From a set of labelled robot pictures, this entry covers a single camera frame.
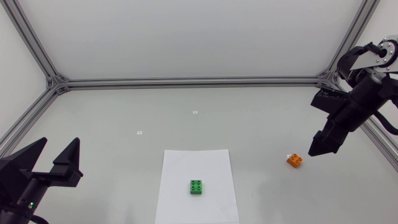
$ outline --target aluminum frame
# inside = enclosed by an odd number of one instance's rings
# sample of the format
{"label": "aluminum frame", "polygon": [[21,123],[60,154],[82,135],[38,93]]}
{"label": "aluminum frame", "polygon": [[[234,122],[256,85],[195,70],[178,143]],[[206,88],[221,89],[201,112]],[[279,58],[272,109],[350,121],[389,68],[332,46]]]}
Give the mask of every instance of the aluminum frame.
{"label": "aluminum frame", "polygon": [[[14,123],[0,139],[0,158],[9,155],[28,130],[40,118],[58,95],[71,90],[108,90],[130,88],[209,88],[252,86],[329,86],[341,89],[336,72],[338,59],[358,41],[380,0],[363,0],[347,33],[324,72],[307,77],[208,77],[152,79],[92,79],[69,80],[59,74],[37,38],[18,0],[0,0],[33,58],[42,69],[47,90]],[[388,133],[370,118],[361,127],[373,143],[398,171],[398,145]]]}

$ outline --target black cable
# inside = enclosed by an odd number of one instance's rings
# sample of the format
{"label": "black cable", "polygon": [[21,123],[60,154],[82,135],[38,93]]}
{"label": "black cable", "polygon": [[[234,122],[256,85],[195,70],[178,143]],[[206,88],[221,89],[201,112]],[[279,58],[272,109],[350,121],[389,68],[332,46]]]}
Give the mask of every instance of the black cable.
{"label": "black cable", "polygon": [[44,218],[38,217],[37,215],[32,215],[32,218],[30,218],[30,220],[38,224],[49,224]]}
{"label": "black cable", "polygon": [[383,125],[383,127],[390,132],[393,135],[398,135],[398,129],[396,129],[395,127],[393,127],[392,124],[390,124],[390,122],[388,122],[388,120],[383,116],[383,114],[381,114],[380,112],[376,111],[375,112],[375,117],[378,118],[378,120],[381,122],[381,124]]}

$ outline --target lego brick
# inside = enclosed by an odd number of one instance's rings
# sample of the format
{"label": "lego brick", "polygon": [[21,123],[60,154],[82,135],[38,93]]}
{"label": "lego brick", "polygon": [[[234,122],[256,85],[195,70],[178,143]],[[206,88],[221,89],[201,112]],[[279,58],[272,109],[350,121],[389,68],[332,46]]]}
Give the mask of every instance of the lego brick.
{"label": "lego brick", "polygon": [[191,194],[201,194],[202,185],[201,180],[191,180],[190,192]]}
{"label": "lego brick", "polygon": [[286,162],[288,162],[292,167],[297,168],[300,163],[303,161],[303,159],[298,156],[296,153],[293,153]]}

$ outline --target orange lego brick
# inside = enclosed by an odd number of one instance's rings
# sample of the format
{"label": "orange lego brick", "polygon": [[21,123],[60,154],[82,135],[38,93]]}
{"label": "orange lego brick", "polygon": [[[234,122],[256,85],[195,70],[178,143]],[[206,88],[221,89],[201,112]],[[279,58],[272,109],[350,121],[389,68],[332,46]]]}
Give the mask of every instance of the orange lego brick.
{"label": "orange lego brick", "polygon": [[300,165],[300,163],[303,161],[303,159],[298,156],[296,153],[293,153],[287,160],[286,162],[288,162],[290,165],[292,165],[292,167],[297,168],[297,166]]}

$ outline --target green lego brick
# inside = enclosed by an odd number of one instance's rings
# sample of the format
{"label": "green lego brick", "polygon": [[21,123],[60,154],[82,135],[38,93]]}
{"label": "green lego brick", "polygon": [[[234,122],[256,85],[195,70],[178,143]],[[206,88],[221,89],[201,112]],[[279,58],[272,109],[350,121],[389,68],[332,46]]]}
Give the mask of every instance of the green lego brick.
{"label": "green lego brick", "polygon": [[191,180],[191,194],[201,194],[201,180]]}

